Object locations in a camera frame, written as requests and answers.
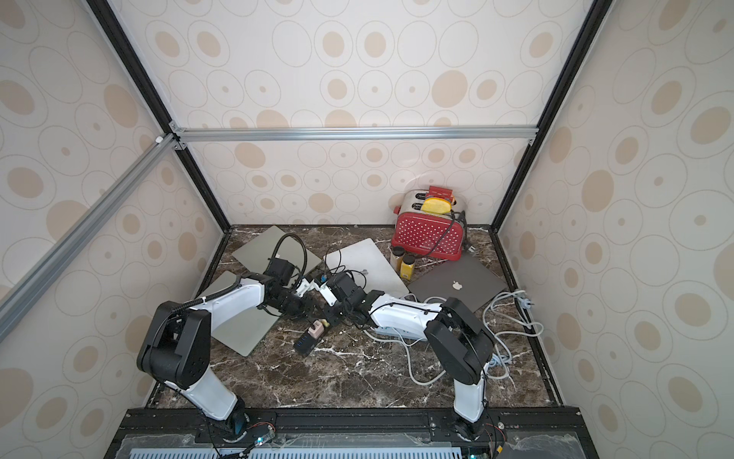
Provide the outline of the pink charger plug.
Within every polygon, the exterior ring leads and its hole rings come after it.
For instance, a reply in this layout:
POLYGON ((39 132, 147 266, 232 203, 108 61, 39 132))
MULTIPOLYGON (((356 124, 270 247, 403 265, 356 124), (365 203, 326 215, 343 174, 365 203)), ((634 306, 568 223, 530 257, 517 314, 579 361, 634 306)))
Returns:
POLYGON ((314 321, 307 330, 308 334, 314 340, 319 340, 324 335, 325 331, 326 326, 323 321, 314 321))

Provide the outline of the black power strip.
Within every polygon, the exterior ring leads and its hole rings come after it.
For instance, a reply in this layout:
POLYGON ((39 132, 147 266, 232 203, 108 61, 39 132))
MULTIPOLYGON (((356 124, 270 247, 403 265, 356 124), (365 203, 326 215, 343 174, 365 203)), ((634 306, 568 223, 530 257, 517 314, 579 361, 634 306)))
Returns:
POLYGON ((309 327, 306 329, 306 331, 294 342, 294 351, 298 353, 302 357, 308 357, 313 350, 323 341, 323 339, 328 335, 329 331, 332 328, 332 325, 329 321, 326 319, 314 319, 310 322, 309 327), (319 340, 314 340, 307 332, 310 325, 314 321, 323 321, 324 325, 326 326, 326 331, 324 335, 319 340))

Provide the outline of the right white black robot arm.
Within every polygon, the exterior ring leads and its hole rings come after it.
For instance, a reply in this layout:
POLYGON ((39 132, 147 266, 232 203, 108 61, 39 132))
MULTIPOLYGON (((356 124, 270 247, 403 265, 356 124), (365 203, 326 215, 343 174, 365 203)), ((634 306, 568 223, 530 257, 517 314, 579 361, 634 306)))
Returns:
POLYGON ((420 303, 379 290, 366 292, 347 273, 327 280, 319 292, 329 304, 330 323, 349 321, 359 328, 427 342, 454 381, 456 415, 471 425, 481 420, 497 341, 468 306, 457 298, 420 303))

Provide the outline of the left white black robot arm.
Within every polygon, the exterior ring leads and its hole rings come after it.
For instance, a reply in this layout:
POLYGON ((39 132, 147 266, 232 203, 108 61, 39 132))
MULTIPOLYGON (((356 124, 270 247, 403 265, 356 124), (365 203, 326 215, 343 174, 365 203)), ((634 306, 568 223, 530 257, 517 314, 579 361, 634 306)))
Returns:
POLYGON ((275 258, 265 273, 239 275, 209 296, 158 306, 143 339, 137 368, 174 389, 233 438, 242 436, 250 418, 240 397, 227 389, 210 367, 211 334, 248 310, 268 306, 280 315, 307 315, 313 302, 304 298, 311 283, 296 280, 296 266, 275 258))

